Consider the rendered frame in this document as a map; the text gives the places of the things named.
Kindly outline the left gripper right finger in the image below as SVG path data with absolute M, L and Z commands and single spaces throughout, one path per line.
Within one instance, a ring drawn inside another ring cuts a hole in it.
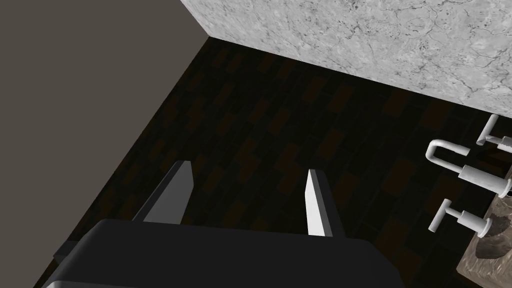
M 308 170 L 304 200 L 309 235 L 346 237 L 329 182 L 322 170 Z

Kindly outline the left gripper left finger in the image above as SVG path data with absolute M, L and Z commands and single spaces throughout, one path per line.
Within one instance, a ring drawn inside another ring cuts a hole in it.
M 132 220 L 179 225 L 193 188 L 191 162 L 176 161 Z

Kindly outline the white curved faucet spout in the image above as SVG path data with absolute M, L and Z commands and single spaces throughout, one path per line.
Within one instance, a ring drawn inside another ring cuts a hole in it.
M 449 141 L 434 139 L 429 143 L 425 153 L 425 157 L 430 162 L 457 173 L 457 176 L 460 179 L 496 193 L 499 198 L 505 198 L 509 192 L 512 192 L 512 178 L 499 178 L 494 174 L 487 173 L 469 165 L 460 167 L 437 158 L 434 156 L 434 153 L 438 147 L 448 149 L 463 156 L 467 156 L 471 150 L 468 147 L 454 144 Z

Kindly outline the brown stone sink counter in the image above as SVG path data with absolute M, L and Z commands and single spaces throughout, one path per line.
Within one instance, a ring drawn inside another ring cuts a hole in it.
M 505 179 L 511 178 L 512 168 Z M 456 270 L 481 288 L 512 288 L 512 191 L 504 198 L 494 193 L 483 218 L 492 219 L 488 233 L 472 237 Z

